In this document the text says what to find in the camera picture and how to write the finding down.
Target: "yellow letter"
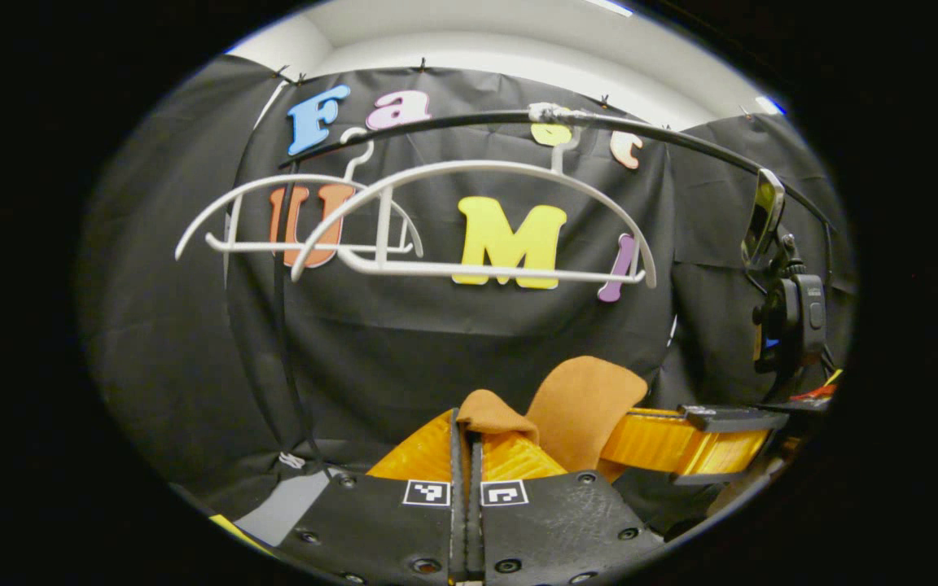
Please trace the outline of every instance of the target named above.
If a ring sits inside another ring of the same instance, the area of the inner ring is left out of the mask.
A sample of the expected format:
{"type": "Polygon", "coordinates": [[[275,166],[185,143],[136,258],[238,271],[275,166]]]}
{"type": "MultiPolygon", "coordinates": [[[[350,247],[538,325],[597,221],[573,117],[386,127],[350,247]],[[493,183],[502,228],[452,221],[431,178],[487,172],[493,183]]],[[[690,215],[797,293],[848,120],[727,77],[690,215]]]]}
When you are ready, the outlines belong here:
{"type": "MultiPolygon", "coordinates": [[[[555,244],[559,227],[567,222],[567,214],[551,205],[536,205],[520,224],[516,234],[502,205],[490,197],[472,196],[458,201],[458,210],[466,216],[466,245],[462,250],[463,265],[482,265],[484,250],[495,267],[514,268],[524,260],[524,268],[554,270],[555,244]]],[[[484,275],[454,275],[454,282],[484,285],[484,275]]],[[[505,285],[509,278],[498,278],[505,285]]],[[[517,278],[519,286],[531,289],[555,289],[554,278],[517,278]]]]}

